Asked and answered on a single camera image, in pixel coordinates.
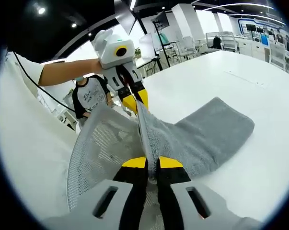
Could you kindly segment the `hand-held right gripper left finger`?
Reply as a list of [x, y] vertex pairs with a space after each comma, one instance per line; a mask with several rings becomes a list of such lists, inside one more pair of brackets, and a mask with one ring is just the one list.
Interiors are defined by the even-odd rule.
[[45, 219], [42, 224], [47, 230], [137, 230], [147, 183], [147, 159], [130, 159], [113, 180], [103, 180], [81, 195], [70, 213]]

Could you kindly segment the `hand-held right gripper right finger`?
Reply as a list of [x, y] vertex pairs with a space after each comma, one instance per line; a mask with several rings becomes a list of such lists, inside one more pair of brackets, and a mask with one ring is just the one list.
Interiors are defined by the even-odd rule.
[[175, 159], [159, 157], [157, 186], [167, 230], [259, 230], [263, 225], [253, 218], [234, 214], [223, 197], [191, 180]]

